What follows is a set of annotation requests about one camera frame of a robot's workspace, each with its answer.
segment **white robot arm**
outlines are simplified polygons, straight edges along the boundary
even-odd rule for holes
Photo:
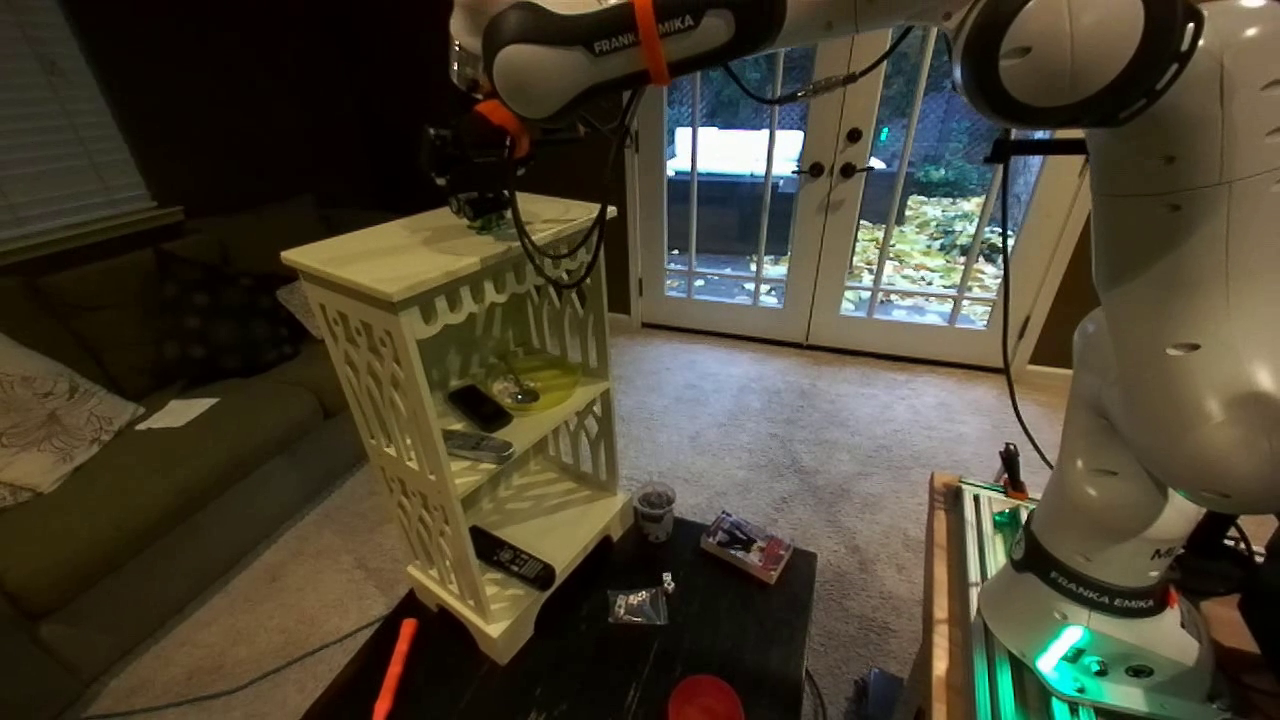
[[[963,97],[1086,126],[1092,276],[1055,472],[980,617],[1067,698],[1210,715],[1166,565],[1210,512],[1280,512],[1274,0],[454,0],[454,78],[505,126],[837,30],[938,25]],[[1036,662],[1062,627],[1071,652]]]

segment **window blind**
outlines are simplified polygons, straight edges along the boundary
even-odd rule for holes
[[[0,0],[0,259],[165,215],[54,0]]]

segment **small cup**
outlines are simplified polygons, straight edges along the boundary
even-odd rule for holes
[[[632,495],[632,512],[635,512],[635,522],[641,522],[641,530],[645,530],[647,543],[670,538],[670,530],[674,530],[674,487],[667,487],[667,484],[645,484],[645,487]]]

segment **floor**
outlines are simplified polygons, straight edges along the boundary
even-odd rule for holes
[[[907,671],[919,638],[925,484],[994,472],[1020,440],[999,377],[840,353],[652,331],[612,336],[618,479],[674,484],[692,518],[748,512],[818,557],[809,667],[832,715],[853,680]],[[1024,388],[1055,448],[1060,388]],[[402,543],[370,477],[357,472],[183,623],[117,671],[87,715],[237,688],[280,660],[378,621],[402,584]],[[298,715],[362,632],[244,690],[146,715]]]

